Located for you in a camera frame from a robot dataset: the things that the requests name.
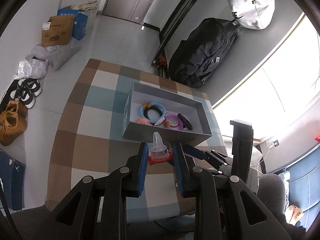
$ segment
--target plaid fabric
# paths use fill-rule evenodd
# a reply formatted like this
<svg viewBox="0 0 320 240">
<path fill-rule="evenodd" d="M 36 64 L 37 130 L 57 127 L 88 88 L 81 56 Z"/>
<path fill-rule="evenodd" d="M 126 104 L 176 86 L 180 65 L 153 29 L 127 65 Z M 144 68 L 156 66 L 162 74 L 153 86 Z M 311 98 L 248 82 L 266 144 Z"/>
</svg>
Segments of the plaid fabric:
<svg viewBox="0 0 320 240">
<path fill-rule="evenodd" d="M 90 59 L 63 110 L 52 147 L 46 205 L 52 210 L 84 176 L 99 178 L 125 166 L 140 142 L 122 138 L 124 104 L 133 82 L 162 88 L 202 102 L 212 137 L 199 149 L 226 154 L 224 142 L 205 93 L 174 81 L 113 63 Z M 196 164 L 209 167 L 206 162 Z M 195 210 L 194 199 L 177 191 L 173 167 L 148 165 L 140 198 L 127 198 L 127 220 L 148 221 L 184 215 Z"/>
</svg>

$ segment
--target power outlet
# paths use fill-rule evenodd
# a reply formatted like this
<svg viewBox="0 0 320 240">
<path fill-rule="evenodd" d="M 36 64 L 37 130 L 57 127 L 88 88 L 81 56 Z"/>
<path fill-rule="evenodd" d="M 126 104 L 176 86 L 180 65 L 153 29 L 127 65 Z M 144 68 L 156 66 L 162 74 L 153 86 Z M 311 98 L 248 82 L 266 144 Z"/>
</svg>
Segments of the power outlet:
<svg viewBox="0 0 320 240">
<path fill-rule="evenodd" d="M 278 140 L 275 140 L 275 141 L 273 142 L 273 145 L 274 145 L 275 147 L 279 146 Z"/>
</svg>

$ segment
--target metal screw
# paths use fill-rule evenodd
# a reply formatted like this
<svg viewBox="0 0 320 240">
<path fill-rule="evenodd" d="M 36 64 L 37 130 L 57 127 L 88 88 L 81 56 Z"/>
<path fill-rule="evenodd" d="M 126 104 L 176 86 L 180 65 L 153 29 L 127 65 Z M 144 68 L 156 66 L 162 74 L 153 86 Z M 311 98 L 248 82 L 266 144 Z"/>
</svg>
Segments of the metal screw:
<svg viewBox="0 0 320 240">
<path fill-rule="evenodd" d="M 194 172 L 196 172 L 196 173 L 200 173 L 200 172 L 202 171 L 202 168 L 199 167 L 199 166 L 194 166 L 194 167 L 192 168 L 192 170 L 193 170 Z"/>
<path fill-rule="evenodd" d="M 119 171 L 120 171 L 121 173 L 128 173 L 129 170 L 130 170 L 130 169 L 129 169 L 128 167 L 121 167 Z"/>
<path fill-rule="evenodd" d="M 234 182 L 234 183 L 237 183 L 237 182 L 239 182 L 239 177 L 238 177 L 238 176 L 235 176 L 235 175 L 232 175 L 232 176 L 230 177 L 230 181 L 231 181 L 231 182 Z"/>
<path fill-rule="evenodd" d="M 83 183 L 90 183 L 92 181 L 92 177 L 90 176 L 85 176 L 83 179 L 82 179 L 82 182 Z"/>
</svg>

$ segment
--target window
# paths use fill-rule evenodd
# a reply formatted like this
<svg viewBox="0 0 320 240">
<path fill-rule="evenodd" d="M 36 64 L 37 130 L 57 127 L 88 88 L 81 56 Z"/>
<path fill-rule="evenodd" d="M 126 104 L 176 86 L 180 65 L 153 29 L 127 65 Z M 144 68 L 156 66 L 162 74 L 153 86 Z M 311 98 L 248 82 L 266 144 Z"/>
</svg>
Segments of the window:
<svg viewBox="0 0 320 240">
<path fill-rule="evenodd" d="M 252 123 L 254 138 L 285 128 L 320 91 L 319 36 L 306 16 L 278 49 L 213 111 L 222 135 L 232 136 L 230 120 Z"/>
</svg>

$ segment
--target boot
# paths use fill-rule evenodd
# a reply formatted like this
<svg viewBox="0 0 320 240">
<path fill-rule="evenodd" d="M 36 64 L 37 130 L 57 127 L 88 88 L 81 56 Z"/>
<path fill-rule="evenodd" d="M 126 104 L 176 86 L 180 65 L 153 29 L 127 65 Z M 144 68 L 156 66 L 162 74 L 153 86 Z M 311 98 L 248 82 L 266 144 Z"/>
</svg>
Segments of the boot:
<svg viewBox="0 0 320 240">
<path fill-rule="evenodd" d="M 18 113 L 22 118 L 25 118 L 28 114 L 28 109 L 19 100 L 10 100 L 6 109 L 0 114 L 0 126 L 4 122 L 4 115 Z"/>
<path fill-rule="evenodd" d="M 27 121 L 18 113 L 5 112 L 3 127 L 0 130 L 0 143 L 4 146 L 11 144 L 27 129 Z"/>
</svg>

